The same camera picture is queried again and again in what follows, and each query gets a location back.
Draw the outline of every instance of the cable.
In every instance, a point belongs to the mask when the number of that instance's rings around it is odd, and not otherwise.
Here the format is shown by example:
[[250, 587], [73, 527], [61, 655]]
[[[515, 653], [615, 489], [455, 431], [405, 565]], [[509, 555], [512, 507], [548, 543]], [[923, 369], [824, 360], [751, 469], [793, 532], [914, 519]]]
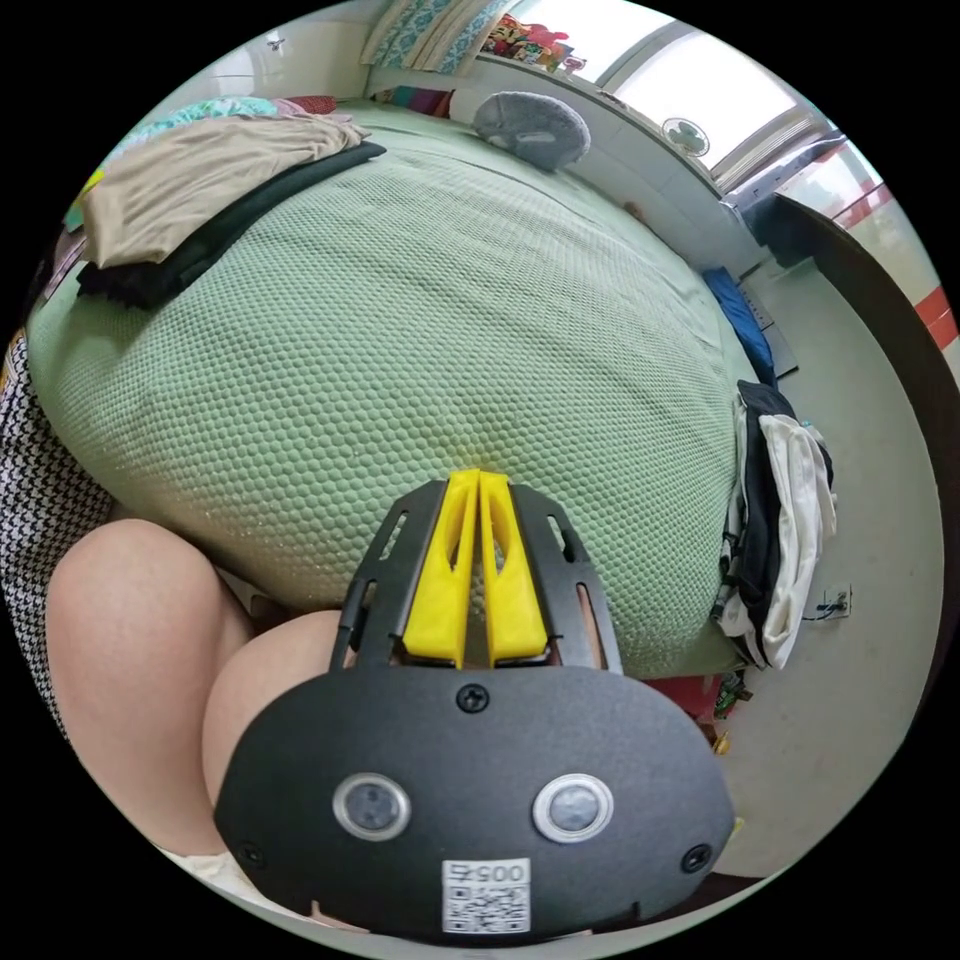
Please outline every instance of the cable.
[[846, 609], [847, 605], [845, 603], [831, 603], [823, 607], [823, 613], [821, 613], [819, 617], [803, 617], [802, 619], [816, 623], [820, 620], [829, 620], [835, 613], [840, 613]]

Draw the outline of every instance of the white clothing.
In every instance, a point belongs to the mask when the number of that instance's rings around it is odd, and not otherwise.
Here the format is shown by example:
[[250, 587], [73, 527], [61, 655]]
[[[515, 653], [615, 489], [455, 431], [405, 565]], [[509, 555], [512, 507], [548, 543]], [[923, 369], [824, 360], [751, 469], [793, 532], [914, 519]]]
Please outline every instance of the white clothing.
[[836, 498], [817, 437], [792, 417], [762, 416], [770, 467], [780, 498], [780, 569], [763, 624], [763, 649], [783, 669], [810, 593], [823, 544], [837, 532]]
[[175, 853], [170, 853], [162, 847], [157, 849], [169, 857], [177, 866], [182, 867], [187, 873], [200, 880], [210, 884], [215, 889], [229, 893], [240, 900], [246, 900], [255, 906], [272, 910], [285, 917], [296, 917], [298, 920], [309, 920], [318, 927], [337, 927], [342, 930], [356, 930], [346, 923], [339, 923], [324, 917], [318, 920], [316, 917], [305, 917], [302, 914], [287, 910], [279, 904], [268, 900], [260, 891], [249, 881], [246, 874], [240, 869], [240, 865], [228, 851], [226, 853], [214, 854], [209, 856], [191, 856], [181, 857]]

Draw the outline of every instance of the green bedspread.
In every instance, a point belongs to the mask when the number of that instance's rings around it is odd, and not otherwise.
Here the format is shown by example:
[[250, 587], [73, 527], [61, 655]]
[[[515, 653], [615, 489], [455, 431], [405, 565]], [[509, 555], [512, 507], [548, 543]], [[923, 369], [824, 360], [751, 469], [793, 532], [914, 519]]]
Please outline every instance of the green bedspread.
[[627, 671], [736, 657], [707, 615], [755, 379], [700, 278], [567, 174], [358, 105], [387, 153], [257, 222], [153, 313], [31, 320], [54, 430], [129, 509], [297, 609], [336, 605], [400, 494], [467, 467], [558, 499]]

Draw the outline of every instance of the person's thigh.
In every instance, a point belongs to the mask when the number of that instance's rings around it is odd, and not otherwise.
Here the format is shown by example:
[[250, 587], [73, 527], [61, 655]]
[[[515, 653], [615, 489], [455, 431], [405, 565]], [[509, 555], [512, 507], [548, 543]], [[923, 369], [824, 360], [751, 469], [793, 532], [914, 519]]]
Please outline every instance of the person's thigh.
[[204, 786], [203, 717], [252, 635], [206, 557], [145, 521], [93, 531], [51, 578], [47, 648], [70, 742], [120, 812], [171, 853], [225, 849]]
[[288, 620], [255, 637], [220, 671], [203, 727], [203, 770], [212, 804], [233, 751], [257, 714], [281, 694], [330, 669], [339, 620], [339, 610]]

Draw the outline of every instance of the folded clothes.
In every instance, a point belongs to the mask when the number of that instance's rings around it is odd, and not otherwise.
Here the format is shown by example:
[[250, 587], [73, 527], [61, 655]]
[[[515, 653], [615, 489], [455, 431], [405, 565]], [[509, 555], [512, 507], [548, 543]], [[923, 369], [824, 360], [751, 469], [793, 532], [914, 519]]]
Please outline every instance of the folded clothes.
[[364, 141], [341, 153], [283, 171], [231, 203], [194, 231], [162, 263], [133, 263], [100, 269], [87, 264], [80, 271], [80, 294], [103, 294], [144, 310], [182, 293], [210, 269], [243, 233], [288, 197], [385, 153]]
[[367, 136], [313, 114], [238, 115], [175, 127], [118, 157], [84, 194], [85, 257], [101, 268], [162, 263], [234, 200]]

